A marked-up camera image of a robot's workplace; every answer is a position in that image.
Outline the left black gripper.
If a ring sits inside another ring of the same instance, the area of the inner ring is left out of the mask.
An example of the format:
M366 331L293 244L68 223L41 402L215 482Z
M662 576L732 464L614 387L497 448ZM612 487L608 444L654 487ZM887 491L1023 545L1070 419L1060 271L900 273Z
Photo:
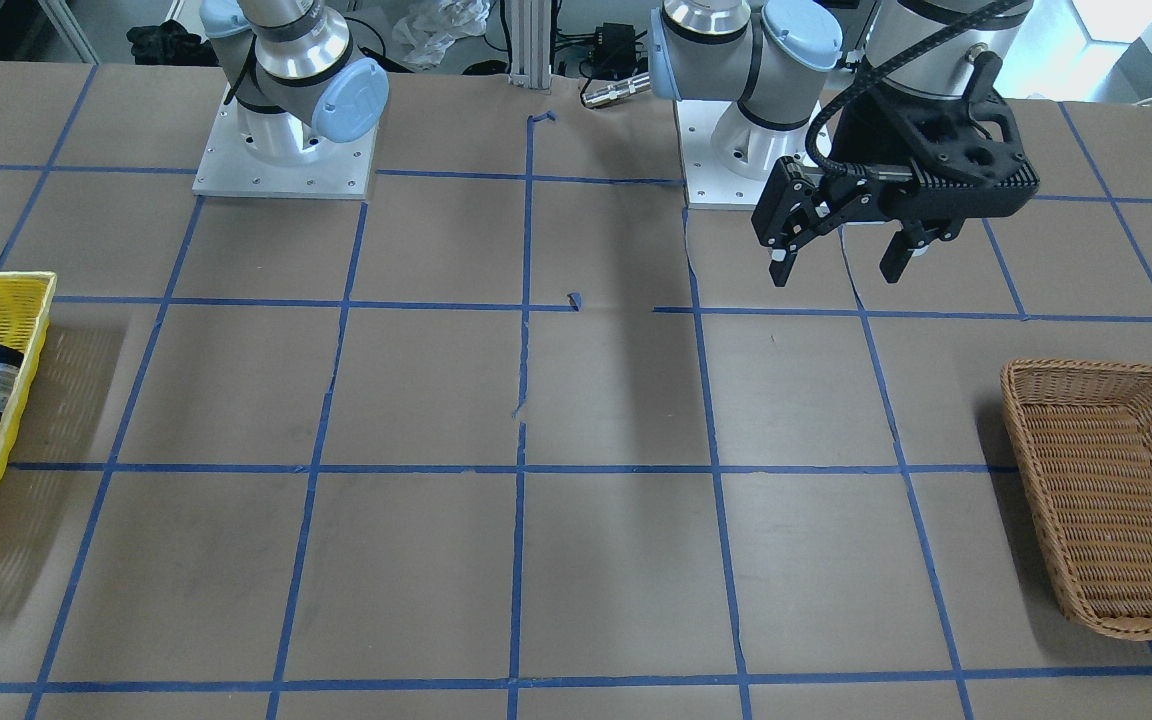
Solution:
M916 255L934 241L957 238L967 205L954 191L964 188L919 161L878 165L870 176L828 176L781 158L756 200L751 227L768 250L773 285L783 288L797 253L814 238L844 223L901 222L879 262L884 281L896 285Z

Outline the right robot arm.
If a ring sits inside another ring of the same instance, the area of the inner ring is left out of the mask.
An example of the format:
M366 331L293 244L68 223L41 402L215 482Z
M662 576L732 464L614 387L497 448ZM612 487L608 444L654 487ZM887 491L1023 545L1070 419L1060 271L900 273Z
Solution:
M389 78L324 1L204 1L200 26L227 77L207 138L273 167L361 156L387 109Z

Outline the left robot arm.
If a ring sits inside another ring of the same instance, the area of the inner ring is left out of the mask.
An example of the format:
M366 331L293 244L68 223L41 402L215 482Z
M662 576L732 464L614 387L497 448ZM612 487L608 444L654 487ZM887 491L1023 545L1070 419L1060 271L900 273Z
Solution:
M852 82L820 92L846 59L844 28L817 1L664 1L652 13L654 94L721 101L719 150L761 181L751 227L783 287L799 251L846 223L899 223L879 270L970 219L1018 213L1039 181L996 91L1028 1L879 1Z

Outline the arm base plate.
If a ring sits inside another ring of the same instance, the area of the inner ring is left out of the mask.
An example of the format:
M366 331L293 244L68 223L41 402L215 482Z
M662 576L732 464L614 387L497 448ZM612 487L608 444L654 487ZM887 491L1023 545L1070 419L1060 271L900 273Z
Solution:
M291 114L221 104L195 173L198 196L366 200L379 124L348 143L316 135Z
M735 101L677 101L675 118L687 205L692 210L755 209L781 158L819 176L806 152L806 126L790 131L764 128L745 118Z

